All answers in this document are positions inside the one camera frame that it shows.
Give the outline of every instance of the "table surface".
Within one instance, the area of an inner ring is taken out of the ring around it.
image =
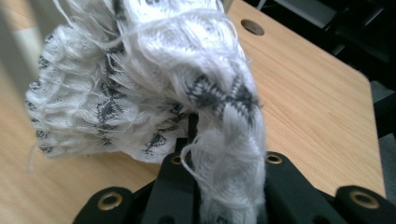
[[[267,149],[289,157],[331,195],[358,185],[384,196],[367,79],[242,1],[233,2],[229,15],[252,59]],[[257,22],[264,35],[245,30],[242,19]],[[35,134],[22,99],[1,78],[0,223],[70,223],[100,189],[136,191],[158,174],[159,165],[122,153],[57,160],[30,154]]]

